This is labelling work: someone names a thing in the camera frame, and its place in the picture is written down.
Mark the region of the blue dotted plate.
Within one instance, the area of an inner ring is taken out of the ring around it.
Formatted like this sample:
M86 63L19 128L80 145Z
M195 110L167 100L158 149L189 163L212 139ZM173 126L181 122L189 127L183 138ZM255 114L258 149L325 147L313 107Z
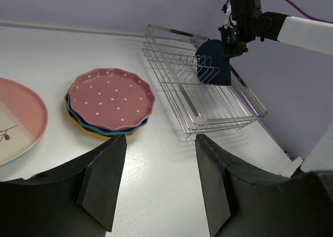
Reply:
M96 126L92 126L92 125L86 123L76 112L74 112L70 107L69 96L68 96L67 108L83 127L85 127L86 129L92 130L94 132L97 132L99 134L106 135L106 136L115 136L117 134L124 134L124 135L130 136L130 135L134 134L136 130L145 126L148 123L148 118L146 118L139 126L136 126L134 128L130 128L130 129L126 129L126 130L105 130L105 129L98 128Z

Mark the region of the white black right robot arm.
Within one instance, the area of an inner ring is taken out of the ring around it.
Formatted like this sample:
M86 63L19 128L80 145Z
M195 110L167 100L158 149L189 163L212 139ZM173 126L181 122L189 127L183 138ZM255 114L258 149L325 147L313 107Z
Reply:
M223 12L224 56L255 85L292 166L332 170L332 22L264 11L261 0L227 0Z

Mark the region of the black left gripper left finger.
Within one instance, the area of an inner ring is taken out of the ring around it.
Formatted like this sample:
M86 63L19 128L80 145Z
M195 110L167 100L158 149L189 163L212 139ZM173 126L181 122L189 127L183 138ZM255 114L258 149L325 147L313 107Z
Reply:
M126 148L126 137L116 135L29 179L1 182L1 236L111 232Z

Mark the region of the dark blue heart plate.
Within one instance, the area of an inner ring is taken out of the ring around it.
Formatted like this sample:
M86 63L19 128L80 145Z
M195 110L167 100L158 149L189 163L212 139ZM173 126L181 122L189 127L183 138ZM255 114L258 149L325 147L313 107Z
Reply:
M223 45L219 39L209 39L196 51L197 77L204 84L230 86L229 59L223 57Z

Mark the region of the maroon dotted plate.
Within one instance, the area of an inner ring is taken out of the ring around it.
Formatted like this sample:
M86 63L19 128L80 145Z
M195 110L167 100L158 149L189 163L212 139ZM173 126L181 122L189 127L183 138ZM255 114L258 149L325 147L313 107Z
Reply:
M155 95L137 74L118 68L98 68L79 75L68 89L70 107L86 123L123 130L152 115Z

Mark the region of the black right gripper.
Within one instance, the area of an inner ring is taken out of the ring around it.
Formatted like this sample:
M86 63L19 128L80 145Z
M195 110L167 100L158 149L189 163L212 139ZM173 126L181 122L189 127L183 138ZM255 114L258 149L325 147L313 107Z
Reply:
M233 58L248 52L247 43L257 37L277 41L282 26L288 17L277 12L263 12L261 0L230 0L233 28L219 28L223 45L223 57Z

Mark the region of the yellow dotted plate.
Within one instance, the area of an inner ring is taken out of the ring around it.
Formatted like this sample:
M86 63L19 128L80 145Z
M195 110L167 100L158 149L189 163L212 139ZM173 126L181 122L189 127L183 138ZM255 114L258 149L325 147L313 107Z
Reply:
M64 96L64 102L65 102L65 107L66 107L66 112L67 112L67 116L70 118L70 120L82 131L82 132L85 132L86 134L88 135L91 135L91 136L94 136L96 138L100 138L100 139L103 139L103 140L107 140L107 139L110 139L112 138L113 136L106 136L106 135L102 135L102 134L99 134L97 132L94 132L92 130L89 130L89 129L86 129L85 127L83 127L79 122L78 120L74 117L74 115L69 111L69 109L67 108L67 102L68 102L68 95L66 94Z

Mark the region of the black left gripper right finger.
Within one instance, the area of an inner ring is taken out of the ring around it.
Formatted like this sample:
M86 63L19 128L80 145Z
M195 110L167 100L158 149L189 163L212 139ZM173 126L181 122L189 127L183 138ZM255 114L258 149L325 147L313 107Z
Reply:
M332 171L286 178L204 134L195 146L211 236L332 236Z

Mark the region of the pink plate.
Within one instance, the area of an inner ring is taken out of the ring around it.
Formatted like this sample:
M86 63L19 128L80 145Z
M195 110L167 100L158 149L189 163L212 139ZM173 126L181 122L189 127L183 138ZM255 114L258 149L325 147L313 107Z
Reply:
M30 151L44 135L48 111L32 89L1 78L1 165Z

